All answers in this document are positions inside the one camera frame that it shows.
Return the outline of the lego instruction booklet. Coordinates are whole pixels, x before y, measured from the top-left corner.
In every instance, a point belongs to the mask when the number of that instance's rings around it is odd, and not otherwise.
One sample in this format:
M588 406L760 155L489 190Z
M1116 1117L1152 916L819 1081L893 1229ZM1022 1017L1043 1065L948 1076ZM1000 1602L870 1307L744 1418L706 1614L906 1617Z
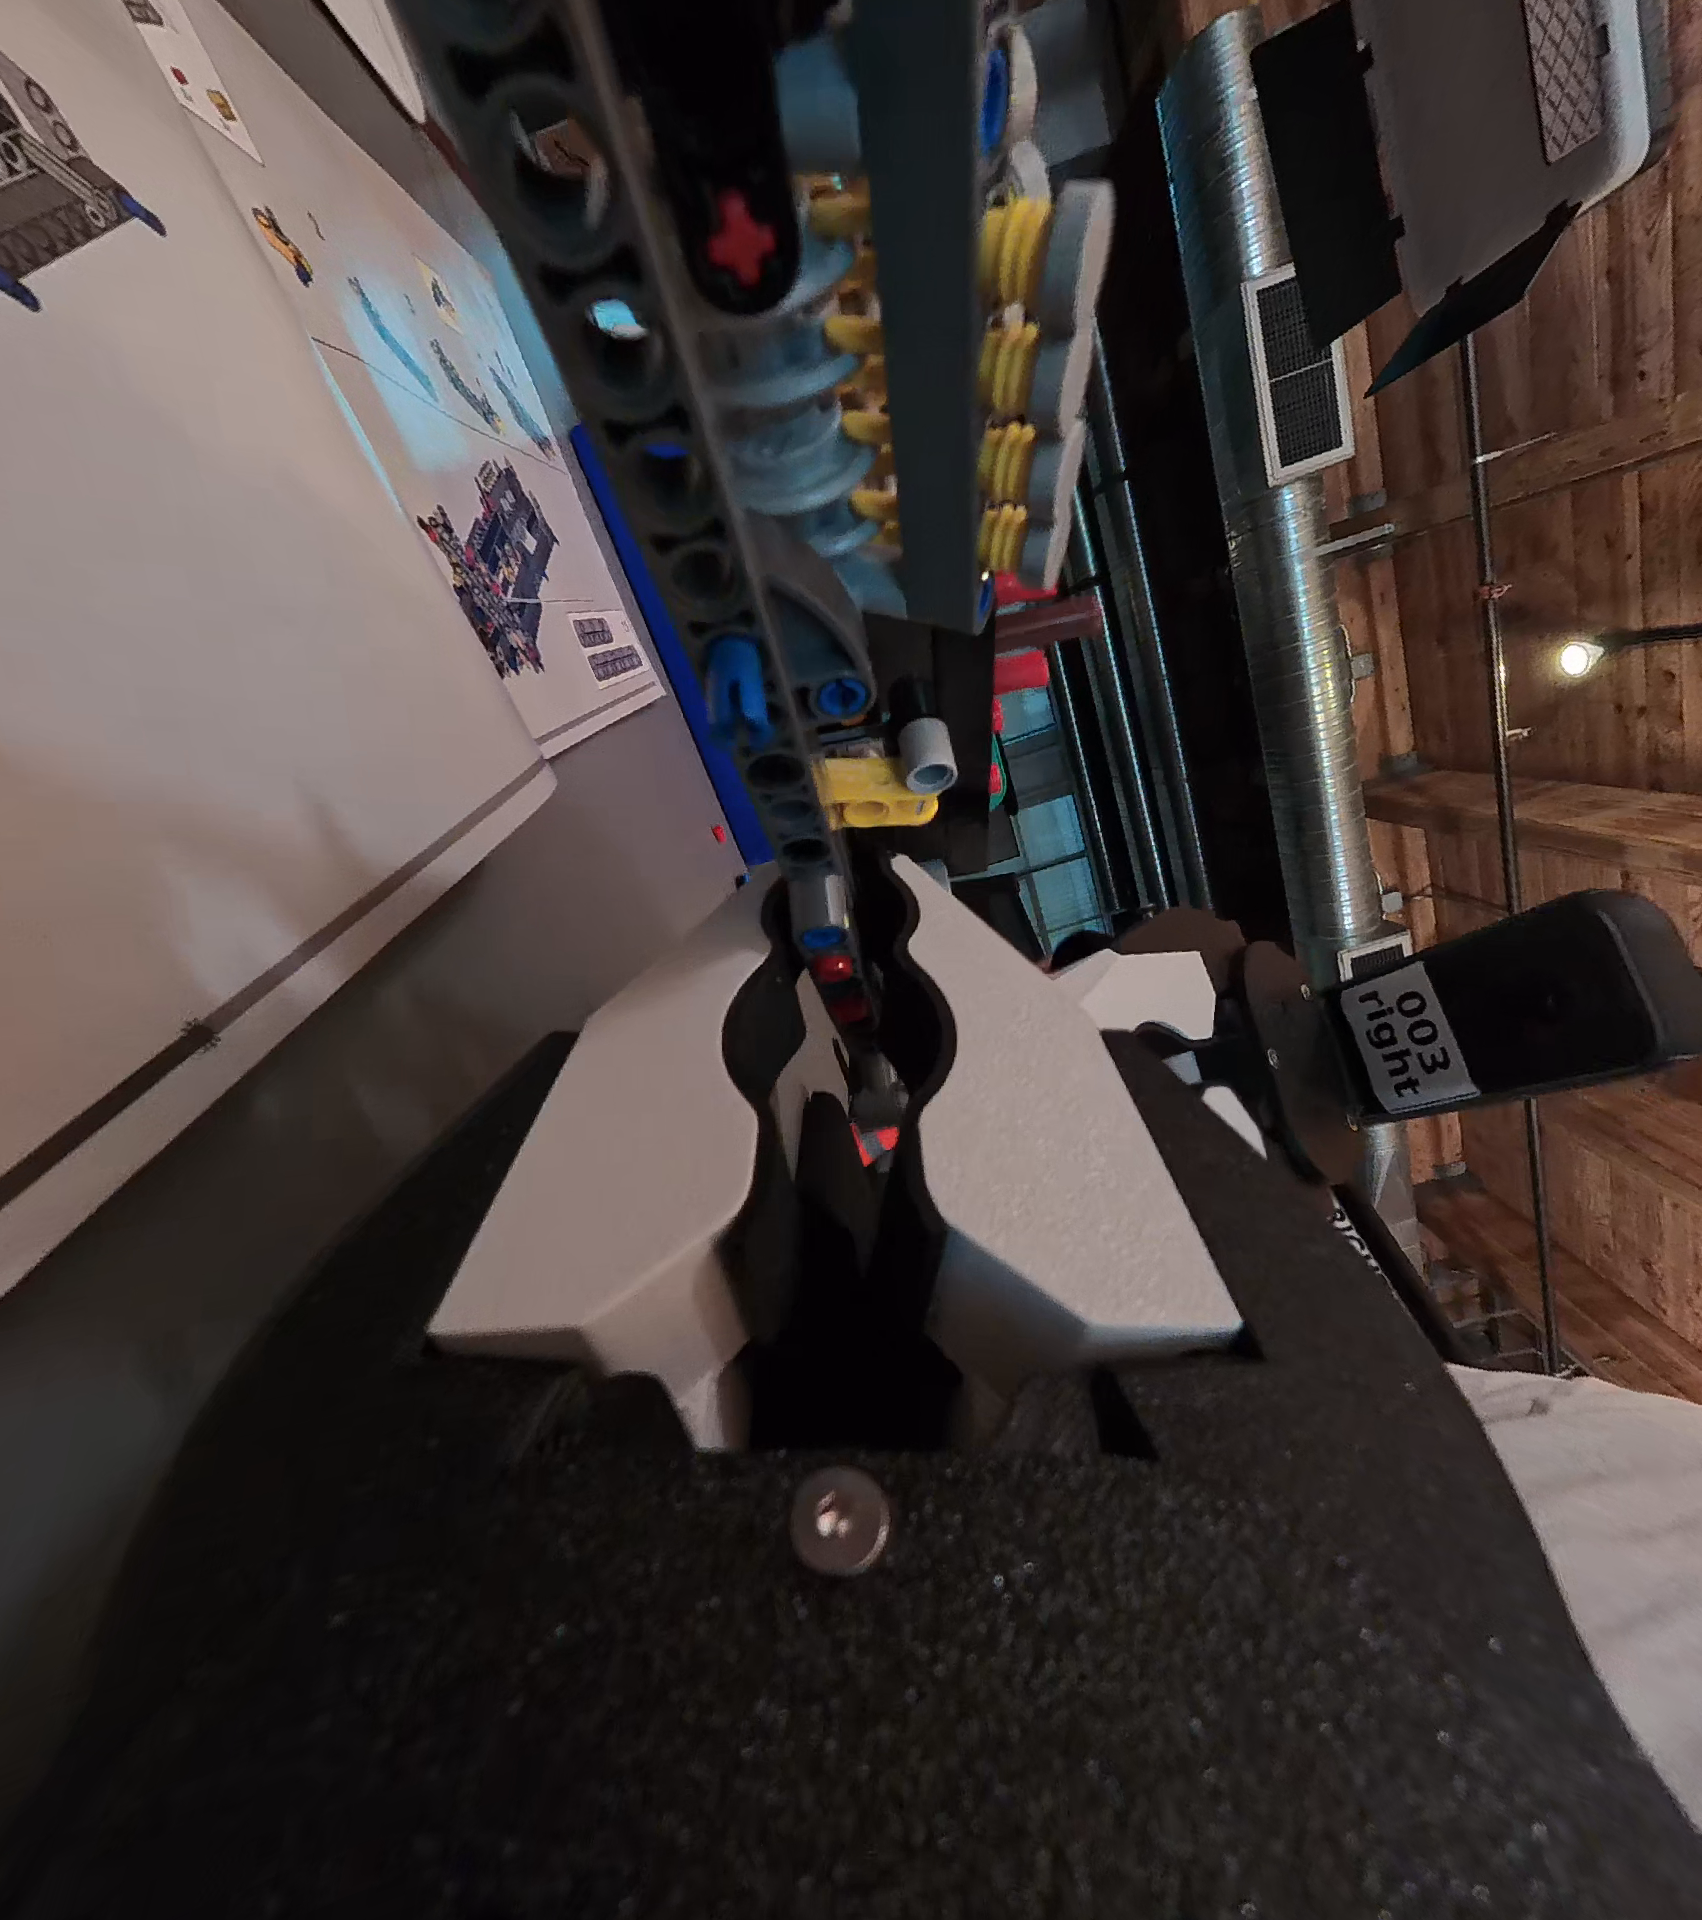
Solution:
M0 1299L664 693L516 315L235 3L0 3Z

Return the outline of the lego chassis assembly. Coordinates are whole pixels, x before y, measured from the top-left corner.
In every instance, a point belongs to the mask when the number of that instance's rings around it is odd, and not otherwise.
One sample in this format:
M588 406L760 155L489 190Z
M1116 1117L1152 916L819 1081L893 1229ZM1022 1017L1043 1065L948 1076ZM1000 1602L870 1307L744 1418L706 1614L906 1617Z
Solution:
M399 3L787 885L878 1154L883 843L981 842L1007 612L1057 593L1114 227L1024 3Z

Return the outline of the silver ventilation duct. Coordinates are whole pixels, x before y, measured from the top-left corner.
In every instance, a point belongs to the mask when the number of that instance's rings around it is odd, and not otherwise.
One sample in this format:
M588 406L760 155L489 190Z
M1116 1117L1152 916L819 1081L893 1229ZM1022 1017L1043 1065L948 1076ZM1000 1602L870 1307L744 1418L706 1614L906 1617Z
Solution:
M1295 253L1257 106L1257 5L1220 14L1175 58L1156 97L1239 628L1258 726L1293 945L1314 988L1389 929L1365 810L1348 651L1324 483L1271 476L1249 284Z

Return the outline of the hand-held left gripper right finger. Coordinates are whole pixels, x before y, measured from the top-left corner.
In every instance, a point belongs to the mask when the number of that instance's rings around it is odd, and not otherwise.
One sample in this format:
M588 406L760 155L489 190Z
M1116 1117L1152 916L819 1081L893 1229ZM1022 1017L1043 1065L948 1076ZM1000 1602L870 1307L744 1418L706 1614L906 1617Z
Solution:
M935 1341L970 1379L1233 1344L1245 1317L1104 1030L913 859L893 872L955 1030L919 1113Z

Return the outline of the blue storage bin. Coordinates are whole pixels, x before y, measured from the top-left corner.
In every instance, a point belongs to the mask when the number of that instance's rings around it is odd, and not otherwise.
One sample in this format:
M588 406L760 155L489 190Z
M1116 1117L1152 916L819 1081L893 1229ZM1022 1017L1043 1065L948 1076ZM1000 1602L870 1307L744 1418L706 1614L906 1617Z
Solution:
M657 655L659 670L673 689L673 697L686 721L696 755L713 787L715 802L723 815L723 838L730 843L732 851L738 854L744 870L767 866L772 859L768 831L751 804L742 776L717 737L703 682L651 572L642 544L617 496L611 469L584 423L575 423L568 429L568 446L584 485L590 491L590 501L603 529L619 557L634 605L645 620L649 646Z

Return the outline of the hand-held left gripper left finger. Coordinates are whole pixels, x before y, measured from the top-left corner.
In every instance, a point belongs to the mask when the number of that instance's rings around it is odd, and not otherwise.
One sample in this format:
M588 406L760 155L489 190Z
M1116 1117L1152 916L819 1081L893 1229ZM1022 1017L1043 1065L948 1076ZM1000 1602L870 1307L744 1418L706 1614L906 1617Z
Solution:
M454 1356L640 1375L696 1447L744 1447L732 1231L781 1201L811 1098L806 1001L754 873L586 1020L429 1321Z

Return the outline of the grey ceiling unit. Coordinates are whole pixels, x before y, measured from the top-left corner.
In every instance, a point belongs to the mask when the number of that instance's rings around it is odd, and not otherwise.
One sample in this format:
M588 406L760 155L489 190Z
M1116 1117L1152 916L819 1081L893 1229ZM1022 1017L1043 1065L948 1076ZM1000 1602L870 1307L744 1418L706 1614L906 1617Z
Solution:
M1671 3L1338 1L1251 54L1319 346L1392 300L1374 398L1519 306L1676 123Z

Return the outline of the person in white shirt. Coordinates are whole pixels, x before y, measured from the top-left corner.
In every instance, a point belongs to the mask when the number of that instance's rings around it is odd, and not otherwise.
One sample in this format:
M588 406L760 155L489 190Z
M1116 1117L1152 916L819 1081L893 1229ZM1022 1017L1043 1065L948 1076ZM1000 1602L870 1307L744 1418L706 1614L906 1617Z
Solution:
M1702 1403L1452 1366L1638 1745L1702 1829Z

